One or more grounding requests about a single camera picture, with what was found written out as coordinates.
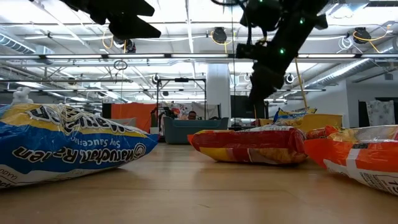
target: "teal couch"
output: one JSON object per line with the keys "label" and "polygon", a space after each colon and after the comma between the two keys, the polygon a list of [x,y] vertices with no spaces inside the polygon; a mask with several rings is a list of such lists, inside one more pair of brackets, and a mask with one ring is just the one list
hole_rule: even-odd
{"label": "teal couch", "polygon": [[163,118],[167,144],[189,144],[187,136],[202,130],[227,130],[229,118],[220,120],[173,120]]}

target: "person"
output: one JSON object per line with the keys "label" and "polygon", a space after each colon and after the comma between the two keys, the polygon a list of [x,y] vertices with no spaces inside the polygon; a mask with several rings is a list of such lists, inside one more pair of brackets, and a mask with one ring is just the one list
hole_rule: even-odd
{"label": "person", "polygon": [[197,119],[197,113],[194,111],[190,111],[188,113],[188,119]]}

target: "wooden floor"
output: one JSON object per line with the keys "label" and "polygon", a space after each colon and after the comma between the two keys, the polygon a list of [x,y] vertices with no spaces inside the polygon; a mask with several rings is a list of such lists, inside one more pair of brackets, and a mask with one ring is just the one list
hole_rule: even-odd
{"label": "wooden floor", "polygon": [[0,192],[1,223],[398,223],[398,197],[308,161],[214,162],[160,144],[122,169]]}

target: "white column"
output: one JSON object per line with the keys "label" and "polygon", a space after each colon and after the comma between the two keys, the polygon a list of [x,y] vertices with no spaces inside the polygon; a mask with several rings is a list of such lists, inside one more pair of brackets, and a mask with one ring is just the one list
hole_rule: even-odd
{"label": "white column", "polygon": [[207,103],[221,104],[221,117],[231,118],[231,92],[228,64],[209,64],[207,69]]}

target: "orange curtain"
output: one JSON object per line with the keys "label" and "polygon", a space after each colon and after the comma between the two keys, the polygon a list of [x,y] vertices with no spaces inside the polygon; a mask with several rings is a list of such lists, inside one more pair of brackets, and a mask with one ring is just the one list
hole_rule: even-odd
{"label": "orange curtain", "polygon": [[150,112],[156,104],[125,103],[112,105],[112,119],[136,118],[136,127],[149,132]]}

